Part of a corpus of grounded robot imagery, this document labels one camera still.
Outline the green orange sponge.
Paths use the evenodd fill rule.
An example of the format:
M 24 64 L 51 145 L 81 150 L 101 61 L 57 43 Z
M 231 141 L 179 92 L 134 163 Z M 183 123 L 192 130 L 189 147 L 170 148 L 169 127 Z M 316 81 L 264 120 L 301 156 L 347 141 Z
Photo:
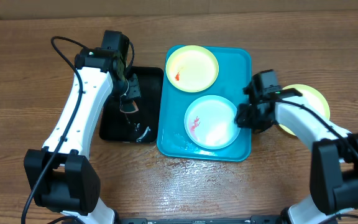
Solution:
M 125 114 L 132 114 L 138 112 L 139 108 L 134 100 L 121 103 L 119 107 L 120 112 Z

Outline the light blue plate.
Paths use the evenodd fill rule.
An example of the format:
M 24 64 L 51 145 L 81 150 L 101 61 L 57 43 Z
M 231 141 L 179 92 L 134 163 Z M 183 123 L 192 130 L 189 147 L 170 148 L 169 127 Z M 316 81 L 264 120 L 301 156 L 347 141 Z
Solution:
M 206 95 L 193 101 L 184 117 L 185 130 L 200 147 L 217 150 L 229 146 L 241 129 L 235 124 L 236 106 L 218 95 Z

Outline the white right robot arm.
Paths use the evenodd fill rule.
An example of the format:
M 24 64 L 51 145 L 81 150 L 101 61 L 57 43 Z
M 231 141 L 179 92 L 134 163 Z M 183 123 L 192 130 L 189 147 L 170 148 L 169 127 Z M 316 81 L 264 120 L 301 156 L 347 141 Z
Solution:
M 358 133 L 330 122 L 296 89 L 253 90 L 236 124 L 253 133 L 274 124 L 290 129 L 311 150 L 310 196 L 272 218 L 275 223 L 337 223 L 358 209 Z

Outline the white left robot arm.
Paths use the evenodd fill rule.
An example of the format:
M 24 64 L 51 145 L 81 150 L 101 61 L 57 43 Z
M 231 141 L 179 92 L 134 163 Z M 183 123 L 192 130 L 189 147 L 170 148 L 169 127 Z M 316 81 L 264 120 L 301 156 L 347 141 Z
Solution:
M 138 111 L 139 89 L 127 79 L 127 47 L 83 48 L 69 66 L 73 86 L 55 129 L 40 150 L 29 149 L 24 168 L 31 192 L 21 222 L 31 202 L 61 220 L 77 223 L 116 223 L 116 212 L 100 198 L 100 178 L 89 162 L 90 145 L 106 100 L 118 99 L 119 112 Z

